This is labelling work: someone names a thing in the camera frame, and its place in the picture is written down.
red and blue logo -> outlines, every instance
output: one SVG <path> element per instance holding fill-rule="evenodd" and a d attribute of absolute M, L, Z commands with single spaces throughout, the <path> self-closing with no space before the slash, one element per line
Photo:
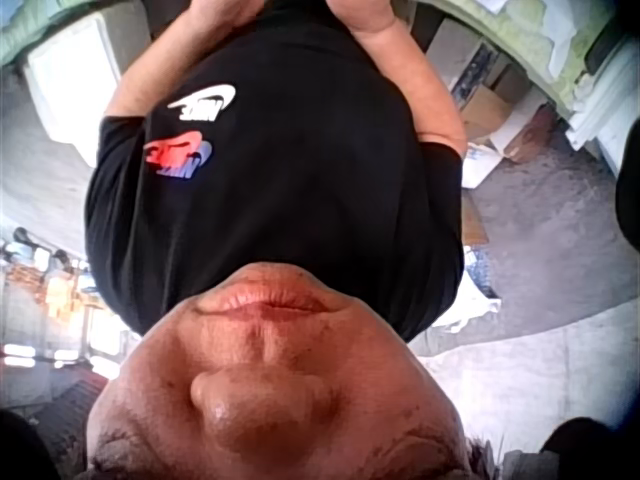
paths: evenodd
<path fill-rule="evenodd" d="M 211 143 L 202 133 L 191 131 L 178 137 L 155 140 L 144 146 L 145 161 L 158 165 L 158 175 L 189 180 L 213 154 Z"/>

black t-shirt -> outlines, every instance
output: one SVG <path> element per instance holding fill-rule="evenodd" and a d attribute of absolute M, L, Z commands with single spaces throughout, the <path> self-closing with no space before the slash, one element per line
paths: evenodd
<path fill-rule="evenodd" d="M 455 298 L 461 160 L 351 37 L 265 21 L 146 118 L 106 118 L 86 205 L 100 293 L 146 333 L 256 261 L 303 267 L 409 341 Z"/>

man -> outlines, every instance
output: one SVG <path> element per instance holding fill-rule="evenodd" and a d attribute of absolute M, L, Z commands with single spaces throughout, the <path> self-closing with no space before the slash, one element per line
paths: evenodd
<path fill-rule="evenodd" d="M 460 280 L 459 115 L 389 0 L 263 7 L 193 0 L 107 109 L 87 250 L 145 337 L 93 410 L 93 471 L 464 476 L 400 339 Z"/>

hand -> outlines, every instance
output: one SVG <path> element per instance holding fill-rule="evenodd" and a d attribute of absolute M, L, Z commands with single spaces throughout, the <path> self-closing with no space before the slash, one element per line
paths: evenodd
<path fill-rule="evenodd" d="M 203 34 L 228 34 L 253 20 L 265 0 L 192 0 L 187 10 L 193 27 Z"/>
<path fill-rule="evenodd" d="M 327 5 L 353 34 L 376 34 L 395 23 L 390 0 L 327 0 Z"/>

t-shirt sleeve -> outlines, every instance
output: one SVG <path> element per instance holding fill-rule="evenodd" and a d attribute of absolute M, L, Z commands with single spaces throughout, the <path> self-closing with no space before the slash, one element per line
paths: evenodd
<path fill-rule="evenodd" d="M 429 208 L 433 219 L 444 230 L 462 238 L 462 159 L 451 147 L 422 143 L 427 177 Z"/>
<path fill-rule="evenodd" d="M 144 147 L 144 119 L 107 117 L 100 125 L 98 166 L 85 204 L 85 240 L 96 285 L 123 315 L 121 289 Z"/>

